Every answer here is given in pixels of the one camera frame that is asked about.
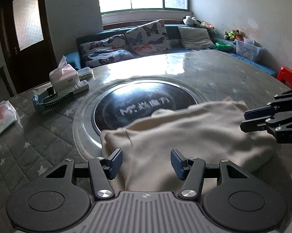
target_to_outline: green bowl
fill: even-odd
[[[220,51],[230,51],[232,49],[232,45],[229,45],[227,43],[222,43],[222,42],[217,42],[215,46],[218,48]]]

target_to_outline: pink tissue pack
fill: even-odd
[[[16,110],[9,101],[0,103],[0,134],[16,121]]]
[[[58,68],[50,72],[49,77],[57,93],[80,82],[77,71],[67,64],[65,56],[61,59]]]

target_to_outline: silver bolt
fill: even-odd
[[[181,192],[181,195],[184,197],[194,197],[197,195],[197,192],[193,190],[184,190]]]
[[[112,195],[112,192],[107,189],[102,189],[97,192],[97,196],[102,197],[102,198],[107,198],[107,197],[110,197],[111,195]]]

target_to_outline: brown wooden door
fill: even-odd
[[[18,93],[49,81],[56,60],[44,0],[0,0],[0,39]]]

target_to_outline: blue sofa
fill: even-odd
[[[171,45],[172,45],[172,49],[164,52],[164,53],[174,53],[174,52],[185,52],[185,51],[189,51],[188,49],[183,48],[182,44],[181,44],[181,40],[180,40],[180,33],[178,30],[179,26],[183,26],[183,27],[190,27],[184,24],[166,24],[165,28],[166,28],[166,32],[167,35],[170,39]],[[106,31],[102,31],[102,32],[98,32],[95,34],[91,34],[91,35],[87,35],[87,36],[83,36],[83,37],[79,37],[76,39],[76,43],[77,43],[77,50],[73,51],[73,52],[69,52],[67,54],[65,54],[64,56],[67,58],[66,61],[68,64],[70,64],[73,68],[75,68],[76,70],[79,70],[81,68],[84,68],[84,61],[82,59],[81,56],[81,51],[79,49],[79,46],[83,43],[88,43],[88,42],[93,42],[93,41],[99,41],[108,37],[111,37],[113,35],[117,35],[117,34],[125,34],[128,30],[134,29],[136,26],[133,27],[123,27],[123,28],[118,28],[118,29],[112,29],[112,30],[106,30]],[[226,42],[223,37],[220,37],[218,35],[212,35],[212,32],[208,30],[208,33],[211,37],[211,39],[213,40],[213,42]],[[275,71],[274,69],[270,68],[267,65],[264,64],[257,64],[254,63],[248,59],[245,59],[239,55],[236,55],[235,53],[228,53],[232,56],[234,56],[235,58],[239,59],[239,60],[243,60],[244,62],[253,65],[255,67],[257,67],[258,69],[270,74],[273,77],[277,76],[277,71]]]
[[[179,26],[190,27],[190,26],[186,26],[184,24],[166,24],[165,25],[167,35],[168,35],[170,42],[171,42],[171,45],[172,45],[172,49],[166,51],[165,53],[188,51],[187,49],[182,47],[182,44],[180,41],[180,33],[178,30]],[[81,44],[93,42],[93,41],[99,41],[99,40],[102,40],[102,39],[105,39],[105,38],[108,38],[108,37],[111,37],[111,36],[117,35],[117,34],[125,34],[128,30],[131,30],[134,28],[136,28],[136,27],[124,27],[124,28],[106,30],[106,31],[102,31],[102,32],[98,32],[95,34],[91,34],[91,35],[77,38],[76,43],[77,43],[78,50],[73,51],[73,52],[69,52],[69,53],[64,55],[67,58],[66,59],[67,63],[70,64],[76,70],[84,68],[84,61],[81,57],[81,51],[79,49],[79,46]]]

